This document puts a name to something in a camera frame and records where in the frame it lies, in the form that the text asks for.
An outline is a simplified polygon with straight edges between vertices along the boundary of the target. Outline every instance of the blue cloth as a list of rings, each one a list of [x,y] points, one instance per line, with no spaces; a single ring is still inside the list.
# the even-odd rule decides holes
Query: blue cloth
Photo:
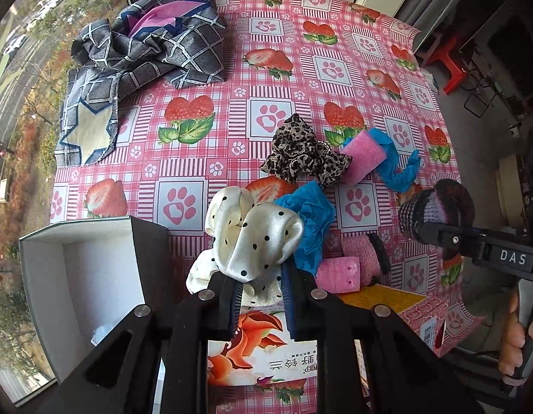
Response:
[[[316,276],[322,261],[322,244],[330,224],[335,219],[335,207],[328,201],[315,180],[298,188],[291,194],[276,199],[274,204],[299,213],[304,222],[303,238],[293,258],[298,269]]]
[[[385,150],[387,158],[381,162],[376,171],[381,176],[388,188],[399,193],[408,191],[412,182],[416,178],[417,171],[420,168],[420,152],[416,149],[408,159],[408,164],[402,172],[395,172],[399,164],[399,154],[395,148],[393,140],[385,132],[379,129],[370,129],[369,134]]]

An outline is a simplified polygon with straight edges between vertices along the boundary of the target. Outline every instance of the white box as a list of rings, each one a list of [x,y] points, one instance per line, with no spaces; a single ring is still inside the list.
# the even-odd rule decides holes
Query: white box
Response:
[[[78,219],[20,238],[27,302],[58,382],[92,351],[100,325],[174,300],[168,232],[132,216]]]

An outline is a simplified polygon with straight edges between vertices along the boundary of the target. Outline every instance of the silver bolt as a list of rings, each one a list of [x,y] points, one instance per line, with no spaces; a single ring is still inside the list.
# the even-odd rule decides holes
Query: silver bolt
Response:
[[[215,297],[215,292],[212,289],[203,289],[197,295],[201,300],[211,300]]]
[[[138,305],[134,309],[134,315],[136,317],[146,317],[150,313],[151,313],[151,308],[147,305]]]
[[[328,297],[328,293],[322,288],[314,288],[310,292],[310,297],[314,298],[315,300],[322,300],[323,298]]]
[[[391,314],[391,309],[387,305],[376,305],[373,312],[379,317],[387,317]]]

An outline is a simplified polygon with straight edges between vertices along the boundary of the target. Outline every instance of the red stool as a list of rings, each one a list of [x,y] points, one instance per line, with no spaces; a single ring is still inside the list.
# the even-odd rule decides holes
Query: red stool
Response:
[[[440,60],[442,63],[445,64],[451,75],[450,79],[442,90],[447,95],[455,91],[460,86],[460,84],[464,82],[464,79],[466,79],[468,75],[468,70],[464,68],[464,66],[460,62],[456,62],[450,57],[450,52],[455,48],[457,42],[458,36],[453,35],[444,45],[439,46],[434,51],[434,53],[429,57],[429,59],[425,61],[425,64],[422,64],[423,67],[428,66],[429,64],[433,64],[437,60]]]

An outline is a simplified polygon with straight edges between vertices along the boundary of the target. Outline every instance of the barcode label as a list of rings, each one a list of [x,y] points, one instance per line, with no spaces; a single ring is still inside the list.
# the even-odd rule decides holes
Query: barcode label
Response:
[[[425,321],[420,328],[420,338],[423,342],[433,350],[435,344],[435,326],[437,324],[437,318],[431,317],[429,320]]]

